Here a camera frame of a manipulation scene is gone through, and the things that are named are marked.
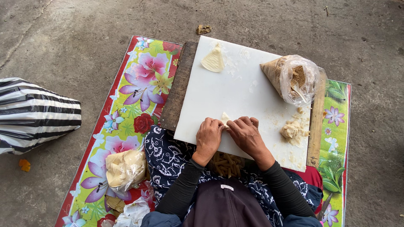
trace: black sleeve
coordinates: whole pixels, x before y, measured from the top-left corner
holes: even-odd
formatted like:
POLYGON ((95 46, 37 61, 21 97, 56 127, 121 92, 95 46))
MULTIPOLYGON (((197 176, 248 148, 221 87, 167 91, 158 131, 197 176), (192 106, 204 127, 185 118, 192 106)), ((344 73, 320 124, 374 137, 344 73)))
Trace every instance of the black sleeve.
POLYGON ((300 217, 314 216, 314 212, 306 200, 286 175, 279 163, 275 164, 262 173, 263 182, 268 184, 274 197, 276 206, 279 208, 283 218, 288 215, 300 217))
POLYGON ((162 214, 175 214, 183 220, 203 169, 203 166, 190 159, 157 206, 156 211, 162 214))

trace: person's left hand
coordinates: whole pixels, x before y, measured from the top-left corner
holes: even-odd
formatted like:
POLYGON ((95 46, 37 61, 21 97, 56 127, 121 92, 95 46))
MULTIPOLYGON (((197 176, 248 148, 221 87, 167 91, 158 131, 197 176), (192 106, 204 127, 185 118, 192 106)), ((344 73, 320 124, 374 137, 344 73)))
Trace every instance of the person's left hand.
POLYGON ((201 166, 208 164, 219 148, 224 129, 226 129, 226 126, 224 126, 223 122, 217 119, 205 118, 196 134, 196 151, 192 155, 192 159, 196 163, 201 166))

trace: seated person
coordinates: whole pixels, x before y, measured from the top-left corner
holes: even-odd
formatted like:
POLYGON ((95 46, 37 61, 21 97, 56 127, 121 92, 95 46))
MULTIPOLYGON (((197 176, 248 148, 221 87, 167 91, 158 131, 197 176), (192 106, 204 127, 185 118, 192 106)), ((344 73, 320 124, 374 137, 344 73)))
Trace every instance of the seated person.
MULTIPOLYGON (((228 121, 227 133, 256 162, 242 177, 224 179, 205 166, 217 151, 225 126, 206 118, 195 145, 173 139, 171 131, 152 126, 145 153, 154 187, 156 210, 142 227, 321 227, 314 211, 322 199, 320 188, 298 174, 283 170, 265 146, 258 120, 228 121)), ((317 186, 321 176, 308 167, 317 186)))

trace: red rose print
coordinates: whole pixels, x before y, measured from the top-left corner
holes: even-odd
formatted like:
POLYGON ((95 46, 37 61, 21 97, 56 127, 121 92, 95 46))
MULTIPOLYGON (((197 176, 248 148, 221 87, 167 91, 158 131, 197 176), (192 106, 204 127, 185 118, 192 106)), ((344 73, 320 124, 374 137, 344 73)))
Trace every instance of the red rose print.
POLYGON ((135 132, 145 134, 150 130, 150 126, 154 124, 152 117, 147 113, 142 113, 142 115, 136 117, 133 120, 133 127, 135 132))
POLYGON ((115 216, 113 214, 107 214, 104 218, 101 218, 97 221, 97 227, 104 226, 114 226, 115 224, 115 216))
POLYGON ((170 43, 170 42, 163 42, 163 49, 164 50, 168 50, 169 52, 172 52, 173 50, 175 50, 177 48, 177 45, 174 43, 170 43))

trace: white cutting board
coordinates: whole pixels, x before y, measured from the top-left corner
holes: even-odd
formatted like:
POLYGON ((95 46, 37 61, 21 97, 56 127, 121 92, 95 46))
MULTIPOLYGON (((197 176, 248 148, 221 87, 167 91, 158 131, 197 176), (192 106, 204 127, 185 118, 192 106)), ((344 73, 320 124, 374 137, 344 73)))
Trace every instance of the white cutting board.
MULTIPOLYGON (((286 142, 279 133, 286 121, 292 119, 297 107, 279 96, 259 66, 279 57, 201 36, 174 139, 196 144, 196 133, 204 119, 220 119, 223 112, 232 120, 241 116, 255 117, 259 120, 259 132, 265 145, 279 164, 304 172, 308 138, 302 141, 299 148, 286 142), (212 72, 200 62, 217 43, 222 47, 225 68, 221 72, 212 72)), ((304 110, 304 117, 309 118, 310 107, 304 107, 304 110)), ((219 151, 252 159, 227 132, 223 132, 219 151)))

